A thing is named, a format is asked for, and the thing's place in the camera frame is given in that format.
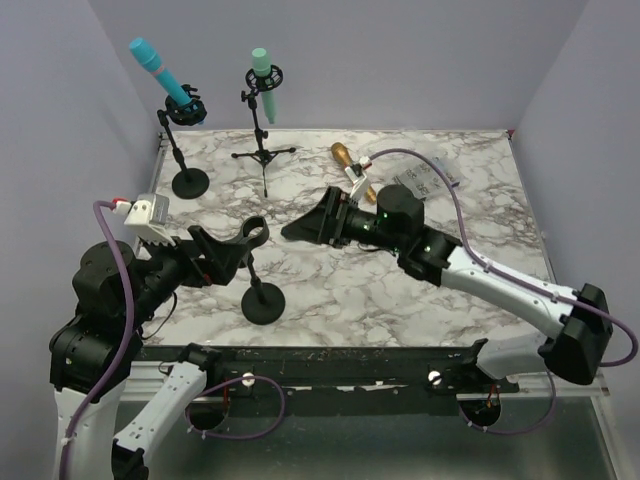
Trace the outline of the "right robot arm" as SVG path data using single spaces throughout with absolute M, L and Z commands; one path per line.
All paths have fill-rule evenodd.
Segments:
M 600 288 L 585 284 L 575 290 L 492 265 L 459 239 L 426 226 L 422 201 L 401 185 L 380 191 L 376 213 L 359 209 L 346 192 L 330 187 L 281 234 L 334 248 L 358 242 L 389 250 L 410 277 L 470 294 L 532 325 L 533 334 L 475 342 L 474 358 L 459 370 L 462 384 L 474 392 L 509 375 L 545 370 L 589 385 L 613 333 Z

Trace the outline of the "mint green microphone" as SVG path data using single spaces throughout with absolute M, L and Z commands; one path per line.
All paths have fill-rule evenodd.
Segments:
M 269 87 L 273 84 L 271 77 L 272 62 L 269 52 L 265 48 L 252 50 L 252 70 L 256 77 L 256 86 L 262 97 L 264 114 L 270 124 L 276 120 L 276 104 L 273 92 Z

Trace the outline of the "gold microphone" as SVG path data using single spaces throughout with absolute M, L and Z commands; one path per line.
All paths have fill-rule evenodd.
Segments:
M 354 160 L 351 157 L 351 154 L 349 153 L 349 150 L 347 149 L 347 147 L 340 142 L 334 143 L 331 146 L 330 150 L 334 160 L 343 167 L 343 170 L 346 166 L 350 165 L 352 162 L 358 161 L 358 160 Z M 370 182 L 370 187 L 363 198 L 371 204 L 376 203 L 377 196 L 373 187 L 371 186 L 371 182 Z

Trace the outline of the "black clip microphone stand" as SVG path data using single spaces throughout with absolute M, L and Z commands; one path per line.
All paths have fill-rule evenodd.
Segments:
M 254 267 L 253 250 L 264 245 L 269 239 L 270 231 L 266 219 L 252 216 L 245 220 L 240 232 L 231 239 L 231 244 L 240 246 L 240 268 L 247 268 L 250 275 L 250 287 L 241 300 L 244 317 L 252 324 L 266 326 L 280 319 L 286 299 L 282 290 L 273 283 L 264 283 Z

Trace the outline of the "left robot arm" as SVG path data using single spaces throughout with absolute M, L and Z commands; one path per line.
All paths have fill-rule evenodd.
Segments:
M 214 393 L 222 380 L 220 355 L 190 344 L 178 356 L 174 376 L 120 433 L 118 405 L 131 365 L 142 348 L 139 335 L 159 306 L 180 286 L 227 285 L 269 238 L 261 217 L 243 223 L 225 241 L 202 227 L 189 239 L 151 245 L 139 260 L 128 244 L 108 238 L 81 258 L 72 285 L 74 318 L 51 339 L 50 382 L 58 410 L 57 479 L 146 479 L 152 454 L 197 395 Z

